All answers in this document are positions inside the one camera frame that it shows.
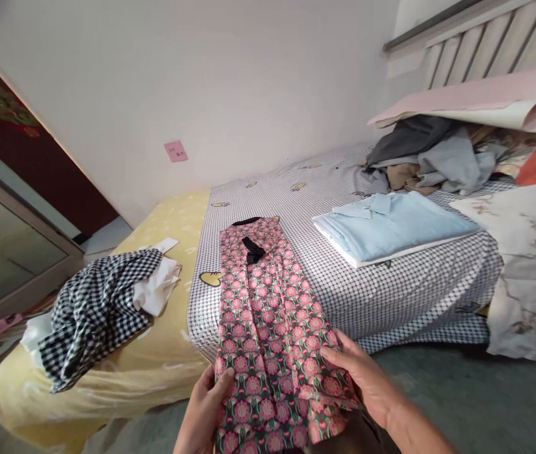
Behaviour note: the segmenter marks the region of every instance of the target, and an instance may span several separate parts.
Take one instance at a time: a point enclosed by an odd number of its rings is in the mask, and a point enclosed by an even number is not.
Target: hand
[[[214,385],[213,365],[194,385],[184,421],[175,442],[174,454],[212,454],[216,421],[222,400],[230,391],[235,370],[227,369]]]
[[[341,351],[321,347],[321,356],[350,373],[367,411],[377,424],[388,430],[393,415],[410,402],[352,339],[338,329],[334,331]]]

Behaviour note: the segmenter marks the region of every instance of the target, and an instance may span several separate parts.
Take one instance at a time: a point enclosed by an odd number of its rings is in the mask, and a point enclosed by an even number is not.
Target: person's left hand
[[[214,385],[215,376],[210,365],[194,385],[173,454],[213,453],[218,412],[230,391],[235,370],[227,369]]]

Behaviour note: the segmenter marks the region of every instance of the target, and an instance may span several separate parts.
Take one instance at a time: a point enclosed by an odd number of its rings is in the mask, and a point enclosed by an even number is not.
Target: red wardrobe door
[[[118,216],[1,78],[0,159],[88,236]]]

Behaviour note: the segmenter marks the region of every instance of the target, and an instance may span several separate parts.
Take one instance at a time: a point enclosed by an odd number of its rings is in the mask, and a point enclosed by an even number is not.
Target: white cloth
[[[487,351],[536,360],[536,185],[450,205],[497,240],[504,261],[487,319]]]
[[[26,322],[26,330],[20,339],[20,344],[30,353],[38,369],[43,369],[39,342],[52,333],[52,312],[46,312]]]
[[[165,253],[177,243],[178,240],[165,238],[153,248]],[[163,257],[159,266],[147,279],[134,284],[134,307],[154,317],[161,315],[178,282],[181,270],[182,267],[178,262]]]

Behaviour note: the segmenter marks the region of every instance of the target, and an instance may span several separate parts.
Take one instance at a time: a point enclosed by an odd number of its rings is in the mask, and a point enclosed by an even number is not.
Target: black and white gingham cloth
[[[332,326],[368,352],[406,342],[486,343],[486,321],[476,310],[491,301],[502,266],[485,231],[377,265],[353,269],[312,223],[312,217],[358,201],[372,177],[356,165],[370,148],[317,156],[211,190],[190,290],[189,333],[210,360],[218,348],[219,287],[204,283],[220,271],[219,232],[252,216],[280,216],[307,279]],[[472,197],[515,187],[505,177]],[[436,191],[445,209],[461,198]]]
[[[157,249],[98,259],[65,283],[52,312],[53,333],[39,343],[52,394],[66,391],[150,322],[133,306],[136,282],[150,276]]]

